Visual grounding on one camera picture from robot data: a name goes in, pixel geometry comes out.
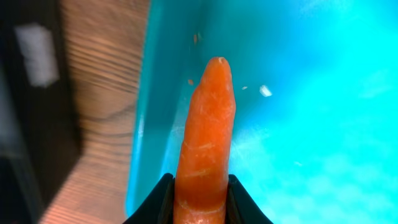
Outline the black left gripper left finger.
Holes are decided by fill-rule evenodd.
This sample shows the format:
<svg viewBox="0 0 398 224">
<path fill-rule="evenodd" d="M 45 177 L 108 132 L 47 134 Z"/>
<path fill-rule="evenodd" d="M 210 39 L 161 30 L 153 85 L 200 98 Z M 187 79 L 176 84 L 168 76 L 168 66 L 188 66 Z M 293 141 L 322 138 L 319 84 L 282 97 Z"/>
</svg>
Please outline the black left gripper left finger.
<svg viewBox="0 0 398 224">
<path fill-rule="evenodd" d="M 167 173 L 123 224 L 172 224 L 173 202 L 174 177 Z"/>
</svg>

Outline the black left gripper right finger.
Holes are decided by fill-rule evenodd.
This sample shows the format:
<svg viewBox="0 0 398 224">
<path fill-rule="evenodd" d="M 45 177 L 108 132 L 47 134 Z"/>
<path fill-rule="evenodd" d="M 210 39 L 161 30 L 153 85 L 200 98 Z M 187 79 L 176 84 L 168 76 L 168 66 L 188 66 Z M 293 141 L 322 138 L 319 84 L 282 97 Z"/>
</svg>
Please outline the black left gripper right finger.
<svg viewBox="0 0 398 224">
<path fill-rule="evenodd" d="M 233 174 L 229 175 L 225 223 L 273 224 Z"/>
</svg>

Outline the orange carrot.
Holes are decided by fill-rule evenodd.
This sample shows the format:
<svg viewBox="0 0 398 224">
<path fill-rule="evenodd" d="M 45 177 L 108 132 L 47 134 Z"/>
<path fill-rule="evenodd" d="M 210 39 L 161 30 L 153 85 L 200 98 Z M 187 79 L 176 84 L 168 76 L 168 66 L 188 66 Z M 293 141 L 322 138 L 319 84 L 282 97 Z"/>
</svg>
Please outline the orange carrot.
<svg viewBox="0 0 398 224">
<path fill-rule="evenodd" d="M 214 57 L 190 100 L 175 177 L 174 223 L 224 223 L 235 112 L 229 63 Z"/>
</svg>

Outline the black waste tray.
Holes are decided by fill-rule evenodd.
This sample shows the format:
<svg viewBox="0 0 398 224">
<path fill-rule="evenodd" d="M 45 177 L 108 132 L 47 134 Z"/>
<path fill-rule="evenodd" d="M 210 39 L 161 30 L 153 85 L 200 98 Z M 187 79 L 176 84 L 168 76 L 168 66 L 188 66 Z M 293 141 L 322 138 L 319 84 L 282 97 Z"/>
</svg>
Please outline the black waste tray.
<svg viewBox="0 0 398 224">
<path fill-rule="evenodd" d="M 1 0 L 1 222 L 37 223 L 80 155 L 60 2 Z"/>
</svg>

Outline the teal plastic tray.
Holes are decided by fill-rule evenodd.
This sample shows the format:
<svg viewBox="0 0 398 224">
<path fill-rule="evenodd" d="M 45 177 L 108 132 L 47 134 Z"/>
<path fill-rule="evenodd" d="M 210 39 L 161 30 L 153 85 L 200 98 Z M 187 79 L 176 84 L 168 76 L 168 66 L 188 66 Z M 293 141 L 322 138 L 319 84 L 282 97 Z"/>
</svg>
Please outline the teal plastic tray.
<svg viewBox="0 0 398 224">
<path fill-rule="evenodd" d="M 125 202 L 174 174 L 190 98 L 227 59 L 229 160 L 274 223 L 397 222 L 397 1 L 150 4 Z"/>
</svg>

